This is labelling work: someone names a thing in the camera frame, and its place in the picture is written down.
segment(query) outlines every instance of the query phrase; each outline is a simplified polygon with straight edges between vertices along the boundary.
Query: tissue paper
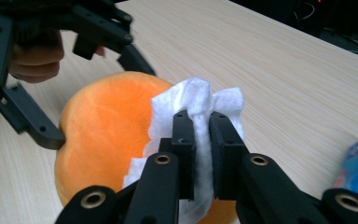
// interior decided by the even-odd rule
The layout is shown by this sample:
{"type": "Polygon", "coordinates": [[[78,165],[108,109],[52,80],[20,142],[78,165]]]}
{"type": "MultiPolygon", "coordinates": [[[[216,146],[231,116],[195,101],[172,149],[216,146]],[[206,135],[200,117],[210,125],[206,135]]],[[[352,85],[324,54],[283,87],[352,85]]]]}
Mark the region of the tissue paper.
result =
{"type": "Polygon", "coordinates": [[[212,93],[209,82],[192,77],[169,88],[152,99],[151,141],[145,146],[144,157],[131,160],[124,177],[124,187],[139,179],[146,158],[158,152],[161,138],[172,137],[173,115],[182,110],[192,119],[197,143],[193,202],[179,202],[179,223],[196,223],[208,212],[213,199],[212,154],[209,136],[209,117],[216,111],[228,116],[238,134],[244,139],[240,113],[244,100],[239,88],[212,93]]]}

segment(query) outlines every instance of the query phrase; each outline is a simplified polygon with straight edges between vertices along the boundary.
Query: orange pumpkin plush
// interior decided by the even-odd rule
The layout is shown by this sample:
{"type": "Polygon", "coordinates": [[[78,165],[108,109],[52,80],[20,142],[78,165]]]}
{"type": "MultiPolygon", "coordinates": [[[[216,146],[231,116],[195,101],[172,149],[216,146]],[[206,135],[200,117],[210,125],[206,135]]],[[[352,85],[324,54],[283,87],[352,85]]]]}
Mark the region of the orange pumpkin plush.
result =
{"type": "MultiPolygon", "coordinates": [[[[142,158],[150,141],[151,98],[171,86],[158,77],[124,72],[88,85],[67,103],[60,122],[66,142],[55,162],[62,205],[92,185],[121,190],[131,158],[142,158]]],[[[235,218],[234,202],[213,202],[201,223],[235,218]]]]}

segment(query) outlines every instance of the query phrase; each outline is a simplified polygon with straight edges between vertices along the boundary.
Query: light wood surface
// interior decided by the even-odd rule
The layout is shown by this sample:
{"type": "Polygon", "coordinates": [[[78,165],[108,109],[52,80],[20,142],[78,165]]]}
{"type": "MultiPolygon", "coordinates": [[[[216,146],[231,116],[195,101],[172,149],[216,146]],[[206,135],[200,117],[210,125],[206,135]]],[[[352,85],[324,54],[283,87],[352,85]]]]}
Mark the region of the light wood surface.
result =
{"type": "MultiPolygon", "coordinates": [[[[247,147],[274,159],[300,189],[320,198],[347,148],[358,140],[358,56],[228,0],[130,0],[137,48],[159,77],[202,77],[213,90],[241,87],[247,147]]],[[[63,32],[60,75],[23,84],[58,124],[80,88],[122,71],[117,55],[86,61],[63,32]]],[[[55,151],[17,135],[0,115],[0,224],[53,223],[62,207],[55,151]]]]}

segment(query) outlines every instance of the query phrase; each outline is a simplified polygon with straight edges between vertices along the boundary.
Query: human hand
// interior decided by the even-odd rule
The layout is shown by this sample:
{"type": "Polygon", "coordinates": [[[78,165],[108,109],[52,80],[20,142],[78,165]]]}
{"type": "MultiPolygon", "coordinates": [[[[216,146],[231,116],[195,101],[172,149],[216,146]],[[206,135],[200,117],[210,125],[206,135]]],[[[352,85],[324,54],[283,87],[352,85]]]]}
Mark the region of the human hand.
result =
{"type": "MultiPolygon", "coordinates": [[[[98,47],[95,53],[104,56],[103,47],[98,47]]],[[[63,56],[60,31],[44,32],[14,45],[8,72],[29,83],[42,82],[58,75],[63,56]]]]}

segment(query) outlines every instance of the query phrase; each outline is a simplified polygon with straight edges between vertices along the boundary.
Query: screw hole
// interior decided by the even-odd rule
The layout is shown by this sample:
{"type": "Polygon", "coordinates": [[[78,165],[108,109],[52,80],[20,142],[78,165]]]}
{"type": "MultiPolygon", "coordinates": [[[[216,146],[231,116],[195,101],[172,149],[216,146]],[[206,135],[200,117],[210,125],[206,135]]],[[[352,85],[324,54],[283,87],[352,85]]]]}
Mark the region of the screw hole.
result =
{"type": "Polygon", "coordinates": [[[126,21],[131,21],[132,20],[132,17],[130,15],[125,15],[124,16],[124,20],[126,21]]]}
{"type": "Polygon", "coordinates": [[[261,156],[253,156],[251,158],[251,162],[256,164],[256,165],[267,165],[267,164],[269,164],[269,161],[266,160],[265,158],[261,157],[261,156]]]}
{"type": "Polygon", "coordinates": [[[132,35],[124,35],[124,38],[126,38],[127,40],[132,40],[132,35]]]}
{"type": "Polygon", "coordinates": [[[94,191],[84,196],[80,202],[80,205],[84,208],[95,208],[100,206],[106,200],[106,194],[102,191],[94,191]]]}
{"type": "Polygon", "coordinates": [[[358,213],[358,199],[348,194],[336,195],[336,202],[342,207],[358,213]]]}
{"type": "Polygon", "coordinates": [[[170,161],[171,161],[171,157],[167,155],[161,155],[155,158],[155,162],[160,165],[170,163],[170,161]]]}

